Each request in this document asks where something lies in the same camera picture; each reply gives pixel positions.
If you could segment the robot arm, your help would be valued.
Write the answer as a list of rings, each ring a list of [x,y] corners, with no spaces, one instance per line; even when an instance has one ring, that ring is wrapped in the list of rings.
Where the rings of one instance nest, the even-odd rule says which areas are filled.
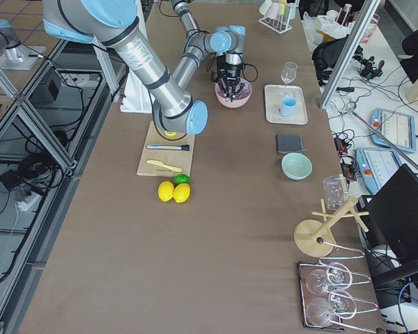
[[[190,37],[192,33],[196,33],[199,30],[199,26],[189,9],[190,3],[191,1],[188,0],[171,0],[171,7],[179,17],[187,37]]]
[[[211,34],[199,33],[188,2],[171,4],[188,36],[185,52],[173,72],[141,32],[134,1],[44,1],[43,24],[55,38],[84,44],[98,39],[105,47],[114,49],[155,97],[153,117],[158,127],[169,132],[199,134],[206,127],[208,108],[185,89],[201,61],[210,54],[220,54],[226,73],[237,79],[246,29],[230,25]]]

